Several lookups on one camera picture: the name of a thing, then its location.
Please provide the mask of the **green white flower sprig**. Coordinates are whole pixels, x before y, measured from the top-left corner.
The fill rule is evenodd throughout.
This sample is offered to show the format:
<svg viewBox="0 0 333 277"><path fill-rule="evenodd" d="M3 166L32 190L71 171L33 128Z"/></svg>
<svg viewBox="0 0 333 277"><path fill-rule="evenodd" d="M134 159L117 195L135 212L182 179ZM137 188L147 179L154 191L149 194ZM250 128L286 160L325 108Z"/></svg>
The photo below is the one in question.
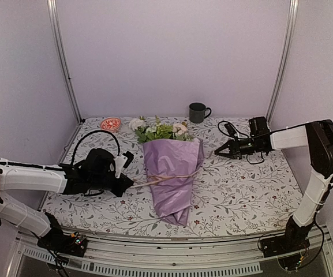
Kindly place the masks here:
<svg viewBox="0 0 333 277"><path fill-rule="evenodd" d="M169 140L178 140L178 141L193 141L194 137L188 132L179 137L175 137L173 133L173 124L167 124L167 123L162 123L161 119L156 116L155 117L155 122L154 123L146 123L147 125L147 130L145 131L144 134L136 134L137 136L137 141L140 144L144 144L150 141L154 140L160 140L160 139L169 139Z"/></svg>

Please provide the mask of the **white rose long stem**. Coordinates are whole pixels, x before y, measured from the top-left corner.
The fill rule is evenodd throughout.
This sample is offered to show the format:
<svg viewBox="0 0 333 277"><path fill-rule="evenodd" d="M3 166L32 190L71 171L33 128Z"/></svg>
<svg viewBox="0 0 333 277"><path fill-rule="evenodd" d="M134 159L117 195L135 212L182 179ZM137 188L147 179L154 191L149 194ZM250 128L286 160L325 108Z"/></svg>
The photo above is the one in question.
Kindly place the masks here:
<svg viewBox="0 0 333 277"><path fill-rule="evenodd" d="M128 126L137 134L144 134L147 130L147 125L143 117L131 119Z"/></svg>

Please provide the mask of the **pink rose stem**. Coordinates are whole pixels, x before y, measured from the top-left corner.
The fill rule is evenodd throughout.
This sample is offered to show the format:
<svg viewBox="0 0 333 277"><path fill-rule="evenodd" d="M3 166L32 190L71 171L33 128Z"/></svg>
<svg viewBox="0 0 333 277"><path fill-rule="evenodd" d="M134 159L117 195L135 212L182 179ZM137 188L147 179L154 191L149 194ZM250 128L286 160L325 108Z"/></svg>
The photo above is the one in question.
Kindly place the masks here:
<svg viewBox="0 0 333 277"><path fill-rule="evenodd" d="M175 123L173 125L173 133L175 137L183 136L188 132L188 128L182 123Z"/></svg>

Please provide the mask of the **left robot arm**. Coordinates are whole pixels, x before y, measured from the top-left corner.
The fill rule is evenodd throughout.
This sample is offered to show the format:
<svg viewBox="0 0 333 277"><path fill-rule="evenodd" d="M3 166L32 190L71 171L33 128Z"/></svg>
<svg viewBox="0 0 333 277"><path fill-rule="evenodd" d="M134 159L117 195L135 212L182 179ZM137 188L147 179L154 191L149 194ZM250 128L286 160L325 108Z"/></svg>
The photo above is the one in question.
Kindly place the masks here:
<svg viewBox="0 0 333 277"><path fill-rule="evenodd" d="M7 194L8 190L37 190L64 195L108 190L117 197L133 185L123 174L134 156L125 152L113 156L104 149L92 149L76 164L43 166L0 159L0 218L33 232L43 247L56 250L84 248L80 235L65 235L55 216L38 212Z"/></svg>

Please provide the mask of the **beige raffia ribbon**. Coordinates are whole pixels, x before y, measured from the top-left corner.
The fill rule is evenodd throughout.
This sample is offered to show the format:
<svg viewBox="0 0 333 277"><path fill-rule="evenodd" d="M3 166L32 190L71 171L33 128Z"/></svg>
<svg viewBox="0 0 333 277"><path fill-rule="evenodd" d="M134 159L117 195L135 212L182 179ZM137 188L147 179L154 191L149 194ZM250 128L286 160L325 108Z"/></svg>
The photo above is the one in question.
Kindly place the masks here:
<svg viewBox="0 0 333 277"><path fill-rule="evenodd" d="M137 184L137 185L133 184L130 188L140 188L140 187L143 187L143 186L157 185L157 184L159 184L161 182L169 181L169 180L172 180L172 179L191 178L191 177L194 177L200 171L201 171L201 168L198 169L198 170L196 170L196 171L194 171L191 174L188 174L188 175L176 175L176 176L153 175L153 176L151 176L152 181L149 181L149 182L146 182L146 183Z"/></svg>

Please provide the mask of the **red patterned ceramic bowl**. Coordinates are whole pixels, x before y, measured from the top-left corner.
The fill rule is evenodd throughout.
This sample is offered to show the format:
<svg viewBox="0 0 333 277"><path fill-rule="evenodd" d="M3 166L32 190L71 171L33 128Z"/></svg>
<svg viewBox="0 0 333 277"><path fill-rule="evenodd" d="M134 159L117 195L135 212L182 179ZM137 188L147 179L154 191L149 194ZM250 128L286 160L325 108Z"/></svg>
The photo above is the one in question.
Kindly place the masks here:
<svg viewBox="0 0 333 277"><path fill-rule="evenodd" d="M100 123L101 130L105 130L108 132L116 132L122 125L122 121L120 118L117 117L108 117L105 118Z"/></svg>

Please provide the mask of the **dark grey metal mug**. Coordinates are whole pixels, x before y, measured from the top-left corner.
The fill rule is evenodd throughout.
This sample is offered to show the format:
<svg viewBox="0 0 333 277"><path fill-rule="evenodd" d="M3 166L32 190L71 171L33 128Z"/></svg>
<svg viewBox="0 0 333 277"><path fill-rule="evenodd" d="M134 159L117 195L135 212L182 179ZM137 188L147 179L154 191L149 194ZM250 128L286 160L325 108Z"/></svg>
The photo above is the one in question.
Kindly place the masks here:
<svg viewBox="0 0 333 277"><path fill-rule="evenodd" d="M211 113L211 108L202 103L195 102L189 105L189 120L192 123L202 123Z"/></svg>

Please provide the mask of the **purple pink wrapping paper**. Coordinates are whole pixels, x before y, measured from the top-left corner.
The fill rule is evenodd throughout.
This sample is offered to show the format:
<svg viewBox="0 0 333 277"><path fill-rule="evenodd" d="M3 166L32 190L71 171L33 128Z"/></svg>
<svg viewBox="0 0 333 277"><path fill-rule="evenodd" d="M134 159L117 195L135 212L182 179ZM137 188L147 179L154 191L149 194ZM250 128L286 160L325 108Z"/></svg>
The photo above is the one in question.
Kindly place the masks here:
<svg viewBox="0 0 333 277"><path fill-rule="evenodd" d="M188 175L200 169L204 161L203 140L154 140L143 144L147 180L151 176ZM151 185L154 210L161 220L186 226L192 199L194 177L172 179Z"/></svg>

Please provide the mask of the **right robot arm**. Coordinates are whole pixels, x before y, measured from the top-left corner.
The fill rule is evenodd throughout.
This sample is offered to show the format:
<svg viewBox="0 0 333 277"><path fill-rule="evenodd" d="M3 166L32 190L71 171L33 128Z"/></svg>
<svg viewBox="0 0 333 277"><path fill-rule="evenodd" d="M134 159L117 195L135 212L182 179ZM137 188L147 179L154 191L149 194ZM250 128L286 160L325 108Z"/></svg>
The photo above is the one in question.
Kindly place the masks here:
<svg viewBox="0 0 333 277"><path fill-rule="evenodd" d="M317 214L333 188L333 122L330 119L310 121L279 130L270 130L265 117L249 119L249 135L242 138L228 121L223 132L229 140L215 150L215 155L242 159L252 154L306 148L309 161L309 181L298 208L289 217L285 233L273 239L263 239L266 250L291 252L309 246L308 234L316 224Z"/></svg>

